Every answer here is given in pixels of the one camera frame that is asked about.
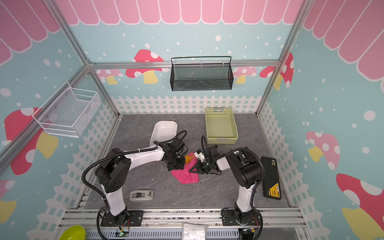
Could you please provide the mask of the pink paper napkin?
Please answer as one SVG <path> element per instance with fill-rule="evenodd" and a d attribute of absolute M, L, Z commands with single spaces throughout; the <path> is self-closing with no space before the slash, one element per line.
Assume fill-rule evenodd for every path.
<path fill-rule="evenodd" d="M 196 162 L 190 162 L 185 165 L 183 170 L 173 170 L 171 174 L 183 185 L 194 184 L 199 182 L 199 175 L 190 173 L 190 169 L 196 164 Z"/>

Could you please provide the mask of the white plastic tub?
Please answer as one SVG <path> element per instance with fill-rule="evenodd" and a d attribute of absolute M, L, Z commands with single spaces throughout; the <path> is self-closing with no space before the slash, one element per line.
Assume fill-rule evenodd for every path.
<path fill-rule="evenodd" d="M 154 141 L 164 142 L 171 140 L 177 134 L 178 124 L 174 121 L 158 121 L 153 129 L 150 147 L 154 147 Z"/>

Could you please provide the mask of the green perforated plastic basket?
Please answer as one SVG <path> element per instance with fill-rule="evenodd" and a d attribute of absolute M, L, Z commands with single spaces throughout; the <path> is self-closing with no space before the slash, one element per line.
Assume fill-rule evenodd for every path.
<path fill-rule="evenodd" d="M 238 140 L 232 108 L 206 108 L 205 119 L 208 144 L 232 145 Z"/>

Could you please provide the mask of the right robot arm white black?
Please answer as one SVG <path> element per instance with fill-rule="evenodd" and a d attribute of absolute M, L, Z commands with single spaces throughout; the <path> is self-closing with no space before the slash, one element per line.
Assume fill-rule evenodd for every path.
<path fill-rule="evenodd" d="M 236 148 L 219 154 L 217 146 L 208 147 L 205 136 L 201 137 L 202 148 L 195 152 L 197 162 L 189 170 L 191 174 L 221 175 L 230 169 L 239 184 L 239 194 L 234 209 L 223 209 L 223 224 L 231 221 L 238 225 L 262 225 L 262 215 L 254 205 L 257 188 L 264 180 L 265 168 L 261 159 L 247 147 Z"/>

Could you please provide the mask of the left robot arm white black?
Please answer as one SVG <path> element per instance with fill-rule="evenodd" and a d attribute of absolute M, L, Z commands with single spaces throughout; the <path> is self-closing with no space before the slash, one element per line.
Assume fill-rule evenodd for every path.
<path fill-rule="evenodd" d="M 105 203 L 106 215 L 112 218 L 116 226 L 122 226 L 130 220 L 122 187 L 128 173 L 135 167 L 163 161 L 169 172 L 183 170 L 187 151 L 184 150 L 187 131 L 183 130 L 170 140 L 154 141 L 154 146 L 131 151 L 113 149 L 103 159 L 89 165 L 82 174 L 82 182 L 97 192 Z"/>

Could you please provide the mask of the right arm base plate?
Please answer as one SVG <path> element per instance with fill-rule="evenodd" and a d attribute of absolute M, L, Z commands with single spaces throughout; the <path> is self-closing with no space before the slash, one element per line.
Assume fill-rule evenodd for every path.
<path fill-rule="evenodd" d="M 263 220 L 259 210 L 250 210 L 246 213 L 238 209 L 224 208 L 221 211 L 223 226 L 262 226 Z"/>

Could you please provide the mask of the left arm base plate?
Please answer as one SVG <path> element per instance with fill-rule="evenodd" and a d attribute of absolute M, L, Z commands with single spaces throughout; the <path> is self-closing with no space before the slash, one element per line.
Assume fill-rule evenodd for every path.
<path fill-rule="evenodd" d="M 143 211 L 123 211 L 117 216 L 111 213 L 102 214 L 102 227 L 140 227 L 143 220 Z"/>

